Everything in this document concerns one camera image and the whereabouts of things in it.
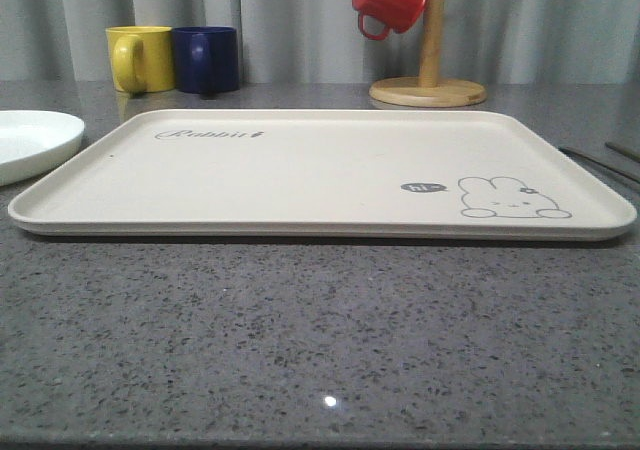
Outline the white round plate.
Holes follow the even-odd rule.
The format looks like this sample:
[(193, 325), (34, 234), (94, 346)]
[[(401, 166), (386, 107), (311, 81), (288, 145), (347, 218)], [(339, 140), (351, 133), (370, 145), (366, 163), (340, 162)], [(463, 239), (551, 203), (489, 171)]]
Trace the white round plate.
[(56, 168), (74, 156), (85, 123), (61, 112), (1, 111), (1, 185), (9, 185)]

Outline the silver metal fork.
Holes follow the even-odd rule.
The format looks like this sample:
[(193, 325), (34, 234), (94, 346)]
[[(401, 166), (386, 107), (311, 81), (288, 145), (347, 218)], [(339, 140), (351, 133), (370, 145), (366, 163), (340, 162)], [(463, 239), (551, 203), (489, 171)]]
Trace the silver metal fork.
[(600, 159), (598, 159), (598, 158), (596, 158), (596, 157), (594, 157), (592, 155), (589, 155), (589, 154), (587, 154), (587, 153), (585, 153), (583, 151), (579, 151), (579, 150), (576, 150), (574, 148), (570, 148), (570, 147), (566, 147), (566, 146), (558, 146), (557, 149), (561, 153), (563, 153), (564, 155), (567, 155), (567, 156), (569, 156), (571, 158), (578, 158), (580, 160), (589, 162), (590, 164), (596, 165), (597, 167), (605, 169), (605, 170), (607, 170), (607, 171), (609, 171), (609, 172), (611, 172), (611, 173), (613, 173), (613, 174), (615, 174), (617, 176), (623, 177), (624, 179), (626, 179), (626, 180), (628, 180), (630, 182), (633, 182), (634, 184), (639, 184), (639, 176), (638, 175), (636, 175), (636, 174), (634, 174), (632, 172), (617, 168), (617, 167), (615, 167), (615, 166), (613, 166), (613, 165), (611, 165), (609, 163), (606, 163), (606, 162), (604, 162), (604, 161), (602, 161), (602, 160), (600, 160)]

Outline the beige rabbit serving tray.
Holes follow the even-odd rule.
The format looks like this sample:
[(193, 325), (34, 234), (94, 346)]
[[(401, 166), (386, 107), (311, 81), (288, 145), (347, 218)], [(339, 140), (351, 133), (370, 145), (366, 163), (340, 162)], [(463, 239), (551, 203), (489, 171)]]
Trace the beige rabbit serving tray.
[(159, 110), (16, 196), (43, 235), (598, 241), (634, 206), (484, 111)]

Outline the wooden mug tree stand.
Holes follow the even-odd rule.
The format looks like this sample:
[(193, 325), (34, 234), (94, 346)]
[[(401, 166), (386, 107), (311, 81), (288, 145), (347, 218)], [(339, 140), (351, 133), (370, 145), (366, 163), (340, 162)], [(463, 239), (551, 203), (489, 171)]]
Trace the wooden mug tree stand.
[(486, 100), (487, 92), (481, 84), (440, 75), (444, 7), (445, 0), (427, 2), (418, 75), (376, 81), (369, 89), (373, 99), (421, 108), (462, 107)]

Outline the dark blue mug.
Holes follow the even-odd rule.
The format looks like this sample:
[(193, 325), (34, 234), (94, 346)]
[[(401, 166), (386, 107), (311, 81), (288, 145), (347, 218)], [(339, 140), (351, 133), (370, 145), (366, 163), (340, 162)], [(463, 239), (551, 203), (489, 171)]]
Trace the dark blue mug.
[(175, 87), (186, 93), (230, 92), (240, 87), (237, 31), (228, 26), (171, 29)]

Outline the yellow mug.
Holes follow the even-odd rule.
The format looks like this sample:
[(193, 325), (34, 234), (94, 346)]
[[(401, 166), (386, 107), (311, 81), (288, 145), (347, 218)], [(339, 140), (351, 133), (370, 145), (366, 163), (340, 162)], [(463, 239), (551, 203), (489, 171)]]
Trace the yellow mug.
[(156, 93), (175, 87), (170, 27), (120, 26), (105, 32), (117, 91)]

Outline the grey curtain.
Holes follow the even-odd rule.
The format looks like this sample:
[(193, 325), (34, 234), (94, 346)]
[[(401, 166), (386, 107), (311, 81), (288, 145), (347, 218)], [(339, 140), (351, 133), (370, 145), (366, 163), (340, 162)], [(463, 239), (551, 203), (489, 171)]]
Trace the grey curtain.
[[(5, 80), (106, 80), (106, 29), (231, 26), (251, 83), (367, 83), (412, 75), (421, 30), (382, 42), (351, 0), (1, 0)], [(639, 0), (446, 0), (443, 74), (484, 83), (639, 77)]]

